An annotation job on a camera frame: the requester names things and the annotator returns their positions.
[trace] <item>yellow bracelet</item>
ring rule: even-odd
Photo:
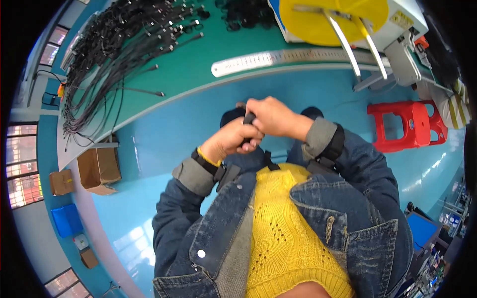
[[[209,164],[213,164],[214,166],[220,166],[220,164],[222,163],[221,160],[219,160],[218,162],[214,163],[212,162],[210,159],[207,158],[207,156],[205,156],[202,151],[200,150],[200,147],[197,147],[197,153],[199,153],[199,155],[205,159]]]

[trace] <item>workbench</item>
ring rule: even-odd
[[[134,78],[128,79],[126,77],[125,79],[125,87],[153,92],[163,92],[165,94],[164,97],[124,90],[124,101],[121,109],[119,100],[115,100],[114,102],[111,101],[113,102],[111,112],[109,113],[105,124],[99,127],[101,119],[105,113],[105,108],[102,107],[87,128],[82,131],[83,135],[90,135],[97,130],[95,133],[96,137],[89,140],[76,135],[78,144],[76,144],[71,138],[69,142],[67,142],[68,138],[63,135],[64,119],[61,115],[59,116],[57,128],[59,170],[64,169],[71,161],[81,155],[88,148],[94,146],[115,146],[116,144],[97,143],[111,135],[112,132],[120,129],[153,109],[159,108],[167,102],[178,100],[195,92],[200,92],[208,88],[245,78],[267,75],[274,72],[306,69],[351,69],[349,61],[341,48],[317,47],[305,43],[286,43],[278,27],[272,27],[267,30],[260,25],[257,25],[253,29],[241,28],[239,31],[229,32],[227,31],[225,23],[221,19],[223,15],[222,12],[215,7],[212,0],[204,0],[200,4],[204,5],[206,10],[210,12],[210,18],[201,21],[204,25],[203,29],[200,31],[194,31],[191,34],[186,34],[186,36],[180,37],[178,41],[181,43],[199,32],[203,32],[204,37],[192,41],[183,47],[177,47],[177,49],[171,53],[161,55],[143,67],[143,69],[147,69],[157,64],[157,70],[146,72]],[[309,50],[310,52],[319,51],[323,59],[313,62],[296,62],[293,61],[293,59],[288,59],[288,62],[284,64],[250,69],[220,77],[216,77],[212,73],[213,69],[211,69],[211,67],[213,63],[221,60],[264,51],[284,51],[283,54],[286,55],[287,50],[293,49],[304,49],[305,52],[306,50]],[[355,49],[353,51],[358,60],[360,70],[378,70],[378,67],[369,51],[362,49]],[[388,67],[386,69],[391,73],[389,64],[387,65]],[[429,69],[424,67],[423,70],[424,72],[429,73]],[[89,78],[86,78],[80,85],[80,88],[86,87],[94,75],[95,74],[92,73]],[[74,103],[78,102],[83,92],[83,90],[76,91],[73,98]],[[116,95],[116,99],[120,96],[121,92],[119,91]]]

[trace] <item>green table surface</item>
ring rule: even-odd
[[[273,27],[267,30],[258,25],[253,29],[241,28],[239,31],[229,32],[226,29],[224,21],[221,19],[223,14],[215,7],[213,0],[204,0],[200,4],[204,5],[206,10],[210,12],[210,18],[201,21],[204,25],[204,28],[201,31],[184,34],[178,39],[178,41],[181,43],[199,32],[203,32],[204,37],[192,41],[183,47],[177,47],[177,49],[171,53],[159,56],[143,67],[143,69],[147,69],[152,65],[157,64],[159,66],[157,70],[146,72],[132,79],[126,78],[125,87],[153,92],[160,91],[165,93],[165,97],[125,90],[122,108],[119,111],[116,125],[113,128],[112,126],[119,110],[119,98],[121,96],[121,92],[118,92],[114,103],[110,100],[107,104],[106,108],[108,111],[111,109],[111,113],[107,117],[104,127],[100,124],[104,115],[104,107],[102,107],[82,134],[90,135],[94,133],[95,137],[93,140],[95,142],[100,141],[108,136],[111,133],[111,130],[115,131],[125,126],[134,119],[154,108],[157,108],[167,101],[184,97],[205,88],[210,88],[214,85],[232,82],[245,77],[289,69],[297,70],[300,69],[300,67],[303,67],[304,69],[333,68],[331,64],[334,64],[334,68],[351,68],[348,62],[343,61],[331,63],[330,61],[312,63],[301,62],[259,68],[216,78],[212,75],[211,66],[214,62],[220,60],[261,51],[317,48],[317,46],[305,43],[286,43],[278,27]],[[360,64],[360,68],[363,70],[377,70],[375,65],[363,66]],[[92,74],[89,79],[86,79],[81,87],[86,86],[93,76],[94,74]],[[82,90],[78,90],[73,98],[73,102],[77,102],[82,94]],[[60,116],[58,120],[57,137],[58,165],[60,170],[84,152],[89,147],[88,144],[90,144],[89,140],[78,136],[78,143],[83,146],[77,145],[71,138],[67,144],[67,138],[64,138],[62,132],[63,123],[63,117]]]

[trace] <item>metal ruler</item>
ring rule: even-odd
[[[353,51],[358,63],[376,65],[373,55],[369,52]],[[385,67],[391,67],[386,57],[381,57]],[[232,73],[251,69],[268,67],[278,64],[296,62],[348,62],[344,50],[340,48],[293,49],[281,51],[264,51],[250,55],[239,56],[212,64],[212,74],[218,78]]]

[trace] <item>hand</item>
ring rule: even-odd
[[[252,112],[257,117],[253,125],[262,133],[274,136],[287,136],[305,141],[313,120],[294,113],[285,104],[271,96],[264,100],[249,99],[247,112]]]
[[[254,151],[262,141],[264,134],[253,125],[243,124],[243,119],[244,117],[239,117],[230,121],[205,141],[200,147],[202,154],[217,163],[229,154],[245,154]],[[240,147],[245,138],[251,138],[250,143],[245,143]]]

